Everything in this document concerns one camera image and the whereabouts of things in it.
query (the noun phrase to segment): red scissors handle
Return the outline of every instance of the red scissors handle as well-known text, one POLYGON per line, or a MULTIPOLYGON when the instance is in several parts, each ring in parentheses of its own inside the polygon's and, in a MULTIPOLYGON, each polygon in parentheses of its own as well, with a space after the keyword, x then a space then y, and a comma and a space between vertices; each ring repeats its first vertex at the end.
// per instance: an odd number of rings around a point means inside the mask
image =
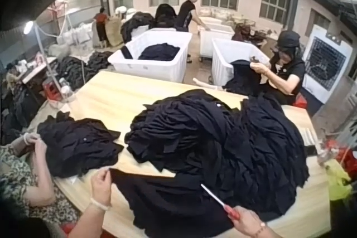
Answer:
POLYGON ((231 216, 235 220, 240 220, 240 214, 236 212, 233 208, 231 208, 228 205, 224 206, 224 210, 228 213, 229 216, 231 216))

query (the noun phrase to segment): air cooler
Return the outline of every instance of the air cooler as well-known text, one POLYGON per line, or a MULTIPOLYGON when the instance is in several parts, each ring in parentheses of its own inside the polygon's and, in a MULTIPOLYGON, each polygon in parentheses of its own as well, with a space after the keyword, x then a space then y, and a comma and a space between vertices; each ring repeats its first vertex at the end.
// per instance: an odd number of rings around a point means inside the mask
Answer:
POLYGON ((345 72, 352 50, 346 42, 314 25, 303 54, 303 87, 325 104, 345 72))

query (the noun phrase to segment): floral shirt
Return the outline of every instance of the floral shirt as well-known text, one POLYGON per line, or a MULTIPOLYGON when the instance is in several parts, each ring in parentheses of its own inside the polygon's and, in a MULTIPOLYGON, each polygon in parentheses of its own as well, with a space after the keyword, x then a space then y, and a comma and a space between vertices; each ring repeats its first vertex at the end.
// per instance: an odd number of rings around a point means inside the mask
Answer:
POLYGON ((78 212, 66 199, 63 193, 54 185, 56 202, 49 206, 31 207, 24 198, 26 187, 37 185, 37 176, 32 173, 30 166, 15 156, 11 145, 1 146, 0 161, 7 164, 11 170, 0 174, 2 197, 15 201, 27 217, 39 217, 47 222, 64 224, 76 222, 78 212))

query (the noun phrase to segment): scissors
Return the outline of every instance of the scissors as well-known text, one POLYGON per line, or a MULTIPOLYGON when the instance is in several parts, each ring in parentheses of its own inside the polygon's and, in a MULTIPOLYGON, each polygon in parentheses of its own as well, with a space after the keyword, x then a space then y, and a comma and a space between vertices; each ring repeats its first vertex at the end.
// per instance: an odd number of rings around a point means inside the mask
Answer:
POLYGON ((240 220, 240 214, 238 212, 236 212, 236 210, 234 210, 233 208, 231 208, 229 205, 226 205, 224 202, 222 202, 222 200, 220 198, 218 198, 217 196, 215 196, 209 189, 207 189, 206 186, 204 186, 203 184, 201 184, 201 187, 210 195, 213 197, 214 200, 216 200, 221 206, 223 206, 223 209, 225 210, 225 212, 228 213, 229 216, 231 216, 233 219, 235 220, 240 220))

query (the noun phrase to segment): fan grille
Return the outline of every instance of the fan grille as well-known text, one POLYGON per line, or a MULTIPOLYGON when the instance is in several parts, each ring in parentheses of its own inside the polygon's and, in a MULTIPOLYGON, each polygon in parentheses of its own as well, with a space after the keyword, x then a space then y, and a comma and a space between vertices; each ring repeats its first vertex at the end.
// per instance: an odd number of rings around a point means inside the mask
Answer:
POLYGON ((341 52, 314 37, 306 59, 306 73, 326 90, 330 90, 345 60, 346 56, 341 52))

